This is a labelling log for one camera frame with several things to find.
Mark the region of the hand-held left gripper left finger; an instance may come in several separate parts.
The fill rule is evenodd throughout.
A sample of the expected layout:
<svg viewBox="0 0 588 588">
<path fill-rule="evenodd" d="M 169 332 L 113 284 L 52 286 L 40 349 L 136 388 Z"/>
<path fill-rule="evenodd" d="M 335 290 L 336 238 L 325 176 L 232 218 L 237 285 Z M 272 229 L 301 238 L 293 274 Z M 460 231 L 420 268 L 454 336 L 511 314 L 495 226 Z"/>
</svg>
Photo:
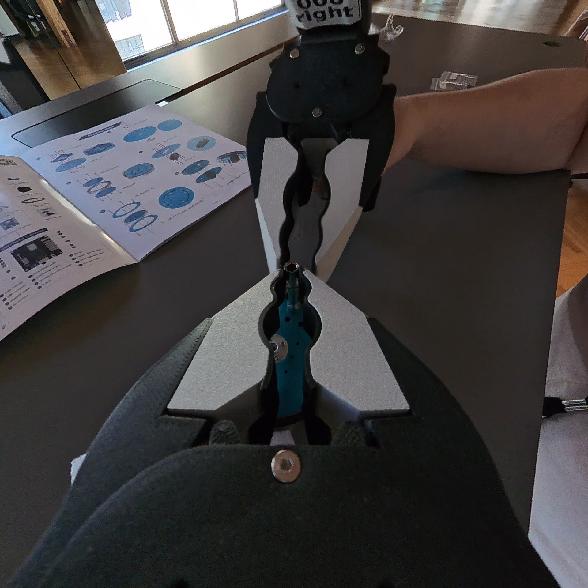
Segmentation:
<svg viewBox="0 0 588 588">
<path fill-rule="evenodd" d="M 245 442 L 269 443 L 277 393 L 262 391 L 273 361 L 262 312 L 275 301 L 276 270 L 218 312 L 167 405 L 174 416 L 231 420 Z"/>
</svg>

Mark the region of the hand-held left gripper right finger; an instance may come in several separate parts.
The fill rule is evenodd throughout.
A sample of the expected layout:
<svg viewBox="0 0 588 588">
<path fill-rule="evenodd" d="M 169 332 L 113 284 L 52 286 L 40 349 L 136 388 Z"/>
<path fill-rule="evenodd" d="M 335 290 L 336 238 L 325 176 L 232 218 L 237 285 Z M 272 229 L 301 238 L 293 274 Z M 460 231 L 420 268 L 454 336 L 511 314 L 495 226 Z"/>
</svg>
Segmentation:
<svg viewBox="0 0 588 588">
<path fill-rule="evenodd" d="M 304 270 L 305 349 L 302 406 L 307 441 L 328 445 L 346 422 L 400 416 L 410 410 L 366 315 Z"/>
</svg>

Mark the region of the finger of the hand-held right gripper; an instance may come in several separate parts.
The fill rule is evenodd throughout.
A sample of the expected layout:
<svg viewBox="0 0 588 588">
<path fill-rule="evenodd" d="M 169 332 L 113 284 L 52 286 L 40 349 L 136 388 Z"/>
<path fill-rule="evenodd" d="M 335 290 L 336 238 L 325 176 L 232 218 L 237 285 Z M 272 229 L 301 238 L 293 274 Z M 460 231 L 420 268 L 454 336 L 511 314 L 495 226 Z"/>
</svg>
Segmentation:
<svg viewBox="0 0 588 588">
<path fill-rule="evenodd" d="M 282 268 L 290 260 L 289 239 L 295 220 L 293 189 L 288 185 L 298 160 L 298 151 L 286 138 L 265 139 L 256 210 L 269 270 Z"/>
<path fill-rule="evenodd" d="M 313 271 L 324 282 L 333 273 L 362 213 L 359 200 L 368 147 L 368 139 L 349 138 L 326 155 L 330 200 L 320 220 L 322 239 Z"/>
</svg>

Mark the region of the round blue base plate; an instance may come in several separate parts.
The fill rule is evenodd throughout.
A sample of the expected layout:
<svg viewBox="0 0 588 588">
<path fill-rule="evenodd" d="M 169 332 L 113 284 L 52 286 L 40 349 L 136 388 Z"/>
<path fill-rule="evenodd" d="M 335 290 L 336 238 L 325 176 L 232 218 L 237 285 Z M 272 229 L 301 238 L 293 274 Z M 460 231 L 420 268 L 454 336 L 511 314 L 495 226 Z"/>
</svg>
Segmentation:
<svg viewBox="0 0 588 588">
<path fill-rule="evenodd" d="M 285 301 L 279 306 L 280 326 L 276 332 L 286 339 L 289 349 L 287 357 L 275 362 L 279 395 L 276 426 L 279 428 L 301 419 L 305 354 L 312 343 L 303 326 L 303 309 L 300 308 L 287 322 L 285 306 Z"/>
</svg>

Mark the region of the small metal socket wrench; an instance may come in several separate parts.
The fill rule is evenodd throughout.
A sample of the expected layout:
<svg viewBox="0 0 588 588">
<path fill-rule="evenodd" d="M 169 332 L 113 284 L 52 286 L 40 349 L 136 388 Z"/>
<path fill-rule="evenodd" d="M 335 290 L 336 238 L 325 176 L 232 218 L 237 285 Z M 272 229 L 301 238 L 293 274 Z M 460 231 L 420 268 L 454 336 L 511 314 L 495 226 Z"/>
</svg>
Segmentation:
<svg viewBox="0 0 588 588">
<path fill-rule="evenodd" d="M 299 285 L 299 264 L 293 261 L 285 263 L 285 316 L 287 322 L 301 308 L 301 294 Z"/>
</svg>

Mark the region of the person's right forearm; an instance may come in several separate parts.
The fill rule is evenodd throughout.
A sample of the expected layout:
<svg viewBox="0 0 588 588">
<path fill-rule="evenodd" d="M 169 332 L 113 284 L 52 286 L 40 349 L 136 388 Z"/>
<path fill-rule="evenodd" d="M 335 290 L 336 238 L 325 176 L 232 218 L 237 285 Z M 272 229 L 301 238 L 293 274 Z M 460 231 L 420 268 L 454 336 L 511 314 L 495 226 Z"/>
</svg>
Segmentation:
<svg viewBox="0 0 588 588">
<path fill-rule="evenodd" d="M 385 169 L 587 172 L 587 68 L 535 70 L 478 88 L 401 96 Z"/>
</svg>

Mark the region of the dark grey desk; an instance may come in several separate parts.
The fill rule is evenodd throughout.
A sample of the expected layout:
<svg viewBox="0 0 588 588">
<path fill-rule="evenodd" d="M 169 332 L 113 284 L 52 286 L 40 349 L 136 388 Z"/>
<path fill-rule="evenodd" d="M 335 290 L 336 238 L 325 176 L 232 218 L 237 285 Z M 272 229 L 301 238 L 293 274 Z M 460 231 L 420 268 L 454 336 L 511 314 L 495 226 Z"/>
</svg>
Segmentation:
<svg viewBox="0 0 588 588">
<path fill-rule="evenodd" d="M 325 159 L 340 143 L 288 142 L 299 153 L 288 187 L 300 285 L 304 270 L 315 275 Z M 2 362 L 1 467 L 16 476 L 25 466 L 9 422 L 28 419 L 17 409 L 40 416 L 43 397 L 67 395 L 101 408 L 166 351 L 94 438 L 11 587 L 558 587 L 444 381 L 465 367 L 464 383 L 492 393 L 490 416 L 531 392 L 523 424 L 538 432 L 564 211 L 544 203 L 537 217 L 530 199 L 547 195 L 540 180 L 565 198 L 568 170 L 476 172 L 405 156 L 380 179 L 323 282 L 366 315 L 408 413 L 343 423 L 328 445 L 308 443 L 303 410 L 276 426 L 270 339 L 285 264 L 260 320 L 273 361 L 262 391 L 277 393 L 274 431 L 290 429 L 295 445 L 168 412 L 213 317 L 275 271 L 251 180 L 200 228 L 54 300 L 63 325 L 34 319 L 16 365 Z"/>
</svg>

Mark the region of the crumpled clear plastic bag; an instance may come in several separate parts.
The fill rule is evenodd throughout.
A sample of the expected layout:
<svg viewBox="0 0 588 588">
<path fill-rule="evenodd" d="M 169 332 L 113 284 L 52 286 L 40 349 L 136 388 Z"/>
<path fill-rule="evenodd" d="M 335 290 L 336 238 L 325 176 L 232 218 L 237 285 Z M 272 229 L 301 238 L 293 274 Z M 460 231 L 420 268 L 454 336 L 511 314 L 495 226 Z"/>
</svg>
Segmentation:
<svg viewBox="0 0 588 588">
<path fill-rule="evenodd" d="M 377 35 L 379 42 L 391 42 L 397 39 L 404 31 L 404 26 L 401 24 L 395 24 L 393 22 L 394 15 L 390 13 L 387 16 L 386 22 L 382 25 L 372 20 L 369 34 Z"/>
</svg>

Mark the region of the open instruction booklet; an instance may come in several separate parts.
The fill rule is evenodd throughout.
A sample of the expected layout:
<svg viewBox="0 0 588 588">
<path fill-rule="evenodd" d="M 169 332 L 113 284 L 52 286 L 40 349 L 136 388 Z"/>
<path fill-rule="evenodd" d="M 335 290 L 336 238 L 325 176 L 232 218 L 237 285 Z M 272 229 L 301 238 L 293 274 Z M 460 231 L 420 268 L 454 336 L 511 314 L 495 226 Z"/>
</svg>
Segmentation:
<svg viewBox="0 0 588 588">
<path fill-rule="evenodd" d="M 157 105 L 1 155 L 1 339 L 250 186 L 244 146 Z"/>
</svg>

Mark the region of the bright window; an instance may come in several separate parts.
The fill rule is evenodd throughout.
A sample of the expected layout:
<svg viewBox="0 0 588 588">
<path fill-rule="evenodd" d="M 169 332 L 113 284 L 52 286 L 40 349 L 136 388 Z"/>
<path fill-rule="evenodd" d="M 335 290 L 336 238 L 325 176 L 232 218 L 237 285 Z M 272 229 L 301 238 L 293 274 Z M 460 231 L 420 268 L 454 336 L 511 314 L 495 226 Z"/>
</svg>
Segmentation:
<svg viewBox="0 0 588 588">
<path fill-rule="evenodd" d="M 123 62 L 169 53 L 278 12 L 283 1 L 97 1 Z"/>
</svg>

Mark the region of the white foam packing piece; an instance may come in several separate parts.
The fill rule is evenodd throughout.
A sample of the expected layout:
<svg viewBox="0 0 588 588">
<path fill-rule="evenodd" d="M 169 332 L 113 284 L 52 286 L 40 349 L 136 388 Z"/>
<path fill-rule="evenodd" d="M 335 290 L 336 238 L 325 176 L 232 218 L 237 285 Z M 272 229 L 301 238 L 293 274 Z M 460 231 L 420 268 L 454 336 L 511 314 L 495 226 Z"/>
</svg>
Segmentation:
<svg viewBox="0 0 588 588">
<path fill-rule="evenodd" d="M 295 445 L 295 439 L 293 438 L 292 431 L 290 429 L 284 430 L 275 430 L 272 438 L 270 440 L 271 446 L 278 446 L 278 445 L 285 445 L 291 446 Z M 86 457 L 86 454 L 83 454 L 74 460 L 71 461 L 70 464 L 70 485 L 72 485 L 75 481 L 77 473 L 82 466 L 82 463 Z"/>
</svg>

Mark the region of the wooden pillar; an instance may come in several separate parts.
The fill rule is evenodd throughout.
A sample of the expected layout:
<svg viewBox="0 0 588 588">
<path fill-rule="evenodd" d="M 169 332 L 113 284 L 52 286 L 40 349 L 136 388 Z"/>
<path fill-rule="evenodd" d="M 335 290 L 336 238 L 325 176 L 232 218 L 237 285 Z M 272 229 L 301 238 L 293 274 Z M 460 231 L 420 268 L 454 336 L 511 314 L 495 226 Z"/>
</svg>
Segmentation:
<svg viewBox="0 0 588 588">
<path fill-rule="evenodd" d="M 1 37 L 49 99 L 126 72 L 96 1 L 1 1 Z"/>
</svg>

